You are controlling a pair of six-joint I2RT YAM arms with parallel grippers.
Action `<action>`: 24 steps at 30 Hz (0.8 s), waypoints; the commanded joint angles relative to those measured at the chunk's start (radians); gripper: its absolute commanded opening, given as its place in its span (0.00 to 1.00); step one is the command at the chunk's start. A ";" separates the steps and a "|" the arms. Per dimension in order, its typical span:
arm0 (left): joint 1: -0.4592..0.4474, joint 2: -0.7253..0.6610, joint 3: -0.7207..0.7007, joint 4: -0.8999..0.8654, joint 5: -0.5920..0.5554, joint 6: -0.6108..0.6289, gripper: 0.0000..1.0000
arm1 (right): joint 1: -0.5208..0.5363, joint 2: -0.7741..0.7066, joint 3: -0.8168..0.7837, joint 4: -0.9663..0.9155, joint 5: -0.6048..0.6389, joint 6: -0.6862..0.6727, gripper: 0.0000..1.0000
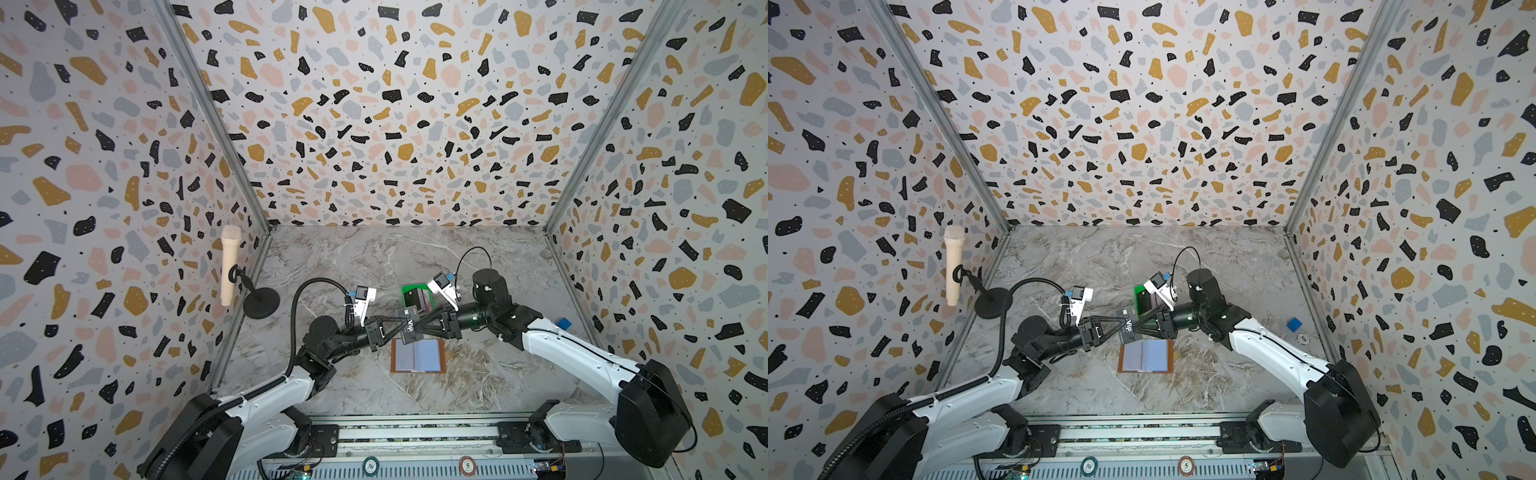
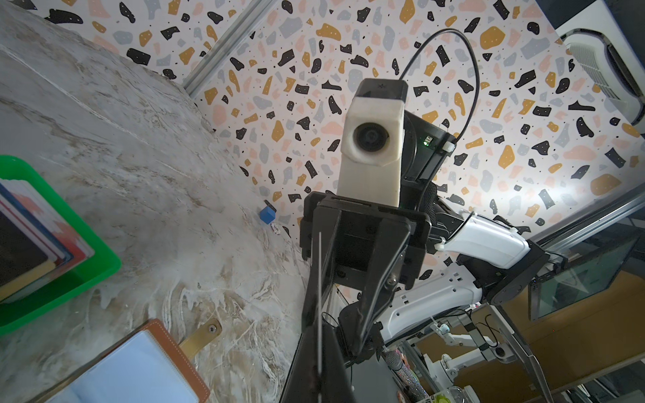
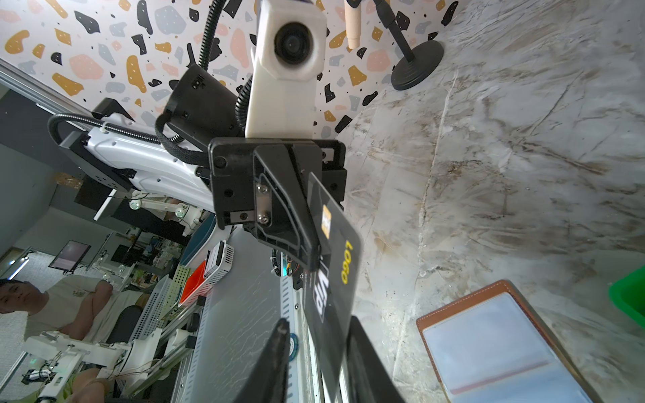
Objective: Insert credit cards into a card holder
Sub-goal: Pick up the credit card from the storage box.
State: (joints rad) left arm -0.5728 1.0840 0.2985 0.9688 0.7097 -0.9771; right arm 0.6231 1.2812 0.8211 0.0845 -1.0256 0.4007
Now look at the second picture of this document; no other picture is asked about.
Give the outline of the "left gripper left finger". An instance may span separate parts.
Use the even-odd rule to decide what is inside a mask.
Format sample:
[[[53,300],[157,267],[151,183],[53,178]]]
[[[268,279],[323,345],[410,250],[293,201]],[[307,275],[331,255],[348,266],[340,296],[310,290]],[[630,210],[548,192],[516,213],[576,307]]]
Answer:
[[[321,402],[321,374],[317,358],[317,330],[308,327],[297,344],[280,403]]]

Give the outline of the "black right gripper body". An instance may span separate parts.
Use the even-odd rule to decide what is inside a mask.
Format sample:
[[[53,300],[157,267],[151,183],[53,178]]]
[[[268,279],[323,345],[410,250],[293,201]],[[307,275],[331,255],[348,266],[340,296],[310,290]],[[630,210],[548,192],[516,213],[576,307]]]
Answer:
[[[302,257],[321,257],[322,276],[332,283],[363,290],[371,272],[392,270],[410,290],[431,227],[425,213],[313,192],[304,202]]]

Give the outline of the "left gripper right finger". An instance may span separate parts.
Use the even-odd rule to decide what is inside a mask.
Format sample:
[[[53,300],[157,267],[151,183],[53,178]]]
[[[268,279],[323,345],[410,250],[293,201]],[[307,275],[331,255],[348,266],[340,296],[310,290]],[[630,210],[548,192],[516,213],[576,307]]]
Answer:
[[[322,325],[319,336],[319,401],[355,402],[335,328]]]

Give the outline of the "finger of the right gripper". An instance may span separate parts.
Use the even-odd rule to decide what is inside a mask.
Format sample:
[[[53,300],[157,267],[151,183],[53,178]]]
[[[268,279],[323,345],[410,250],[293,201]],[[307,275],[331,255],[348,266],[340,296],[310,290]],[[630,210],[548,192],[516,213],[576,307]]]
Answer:
[[[383,217],[378,224],[359,227],[352,234],[358,240],[354,248],[364,254],[366,272],[361,299],[355,309],[352,331],[352,354],[359,356],[376,316],[381,294],[388,294],[386,283],[391,277],[411,235],[411,224],[402,216]]]
[[[301,330],[306,332],[322,315],[334,279],[334,244],[341,211],[322,201],[305,201],[301,221],[302,258],[310,260],[310,275],[302,308]]]

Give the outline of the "brown leather card holder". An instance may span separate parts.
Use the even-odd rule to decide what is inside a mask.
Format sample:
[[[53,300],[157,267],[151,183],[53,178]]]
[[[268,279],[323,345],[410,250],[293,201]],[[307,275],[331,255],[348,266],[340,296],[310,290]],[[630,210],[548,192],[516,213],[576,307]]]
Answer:
[[[33,402],[205,402],[210,388],[193,360],[223,328],[212,319],[178,343],[147,321]]]

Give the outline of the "green plastic card tray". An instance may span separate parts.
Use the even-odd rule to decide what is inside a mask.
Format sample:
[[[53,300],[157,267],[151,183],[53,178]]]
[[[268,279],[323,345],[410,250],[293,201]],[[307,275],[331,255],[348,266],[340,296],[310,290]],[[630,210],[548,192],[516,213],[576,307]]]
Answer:
[[[116,273],[116,253],[25,161],[1,158],[1,333]]]

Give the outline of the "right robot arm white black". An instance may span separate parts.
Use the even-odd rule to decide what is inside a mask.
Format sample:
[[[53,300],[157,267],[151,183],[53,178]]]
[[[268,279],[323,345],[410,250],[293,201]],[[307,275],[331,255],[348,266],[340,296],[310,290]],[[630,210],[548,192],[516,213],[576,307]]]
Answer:
[[[401,109],[347,117],[337,193],[304,202],[298,357],[354,364],[476,303],[511,300],[545,264],[510,224],[438,200],[431,179],[456,144]]]

